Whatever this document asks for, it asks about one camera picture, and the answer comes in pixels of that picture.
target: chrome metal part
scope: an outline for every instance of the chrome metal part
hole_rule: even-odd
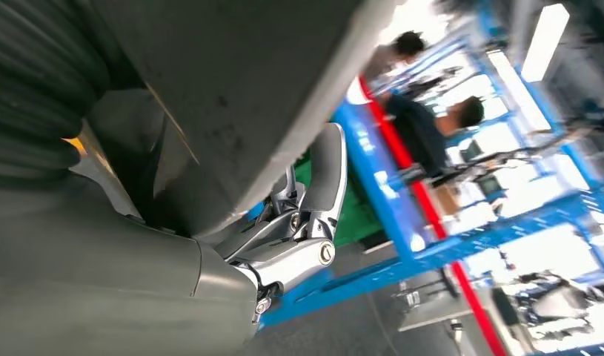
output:
[[[303,222],[298,228],[297,230],[295,230],[295,233],[293,233],[293,237],[291,238],[291,240],[293,241],[300,241],[306,238],[306,228],[308,227],[308,222]]]
[[[295,190],[297,191],[297,206],[300,206],[306,195],[306,185],[304,185],[304,183],[295,182]]]
[[[334,259],[334,253],[334,245],[332,243],[324,243],[321,247],[319,260],[322,264],[329,265],[332,263],[332,259]]]
[[[226,262],[231,261],[236,255],[243,251],[251,250],[258,245],[269,243],[274,240],[287,238],[292,235],[289,226],[291,218],[296,211],[287,211],[270,222],[260,221],[254,227],[248,229],[235,237],[229,237],[215,247]]]
[[[262,298],[256,304],[256,314],[264,314],[271,307],[271,298]]]
[[[258,277],[252,270],[250,270],[247,266],[244,265],[234,266],[234,268],[236,268],[239,272],[247,276],[247,278],[249,278],[249,280],[256,286],[256,289],[258,289]]]
[[[284,241],[262,245],[237,257],[256,273],[263,287],[277,285],[279,293],[286,293],[303,280],[330,265],[322,259],[322,251],[334,251],[328,239]]]
[[[291,215],[291,230],[296,231],[299,225],[299,212],[296,211]]]
[[[285,175],[276,183],[273,192],[271,192],[271,202],[273,203],[273,212],[276,215],[282,214],[286,210],[286,206],[294,202],[297,203],[296,196],[297,184],[295,182],[295,168],[293,166],[287,168]]]

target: person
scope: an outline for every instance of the person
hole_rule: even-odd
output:
[[[450,106],[448,113],[441,117],[436,117],[408,96],[385,93],[378,101],[385,112],[395,118],[398,134],[427,177],[440,175],[446,166],[447,138],[459,130],[478,125],[484,116],[481,100],[475,96]]]
[[[372,83],[382,74],[392,70],[398,62],[407,64],[415,62],[424,49],[424,41],[417,33],[405,32],[393,43],[376,48],[376,52],[362,72],[362,77],[367,83]]]

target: red pole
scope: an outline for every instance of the red pole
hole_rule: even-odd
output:
[[[376,123],[378,124],[378,128],[381,134],[384,136],[389,150],[394,155],[396,164],[400,169],[410,167],[413,164],[413,158],[408,153],[406,146],[400,139],[393,125],[385,120],[385,112],[370,94],[365,80],[359,80],[361,88],[369,99],[369,111],[374,115]],[[422,207],[426,220],[433,226],[433,230],[435,231],[437,238],[439,240],[443,240],[448,237],[448,232],[445,230],[445,227],[443,226],[441,219],[439,218],[439,215],[435,210],[433,202],[430,196],[428,195],[428,191],[424,184],[421,182],[417,182],[411,187],[413,189],[415,199]],[[452,263],[451,267],[452,272],[454,273],[455,278],[459,282],[459,286],[462,289],[463,295],[468,301],[468,304],[472,309],[472,312],[474,313],[474,318],[478,322],[481,332],[485,337],[485,340],[487,340],[487,344],[491,348],[492,353],[494,354],[494,356],[507,356],[505,347],[503,346],[502,341],[498,338],[498,334],[496,333],[494,324],[491,323],[491,320],[489,319],[485,308],[483,308],[480,300],[478,299],[477,293],[472,289],[470,279],[468,278],[467,273],[465,273],[465,269],[463,268],[463,266],[461,266],[459,262]]]

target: ceiling light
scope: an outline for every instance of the ceiling light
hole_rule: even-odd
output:
[[[544,78],[569,18],[570,14],[562,4],[549,5],[542,9],[522,68],[525,81],[538,82]]]

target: screw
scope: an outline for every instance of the screw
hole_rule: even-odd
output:
[[[334,258],[334,245],[331,243],[326,243],[321,247],[321,251],[319,253],[319,261],[323,265],[327,265],[332,262]]]
[[[271,298],[262,298],[256,304],[256,314],[261,315],[271,307]]]
[[[295,231],[299,225],[299,213],[295,212],[291,215],[291,230]]]

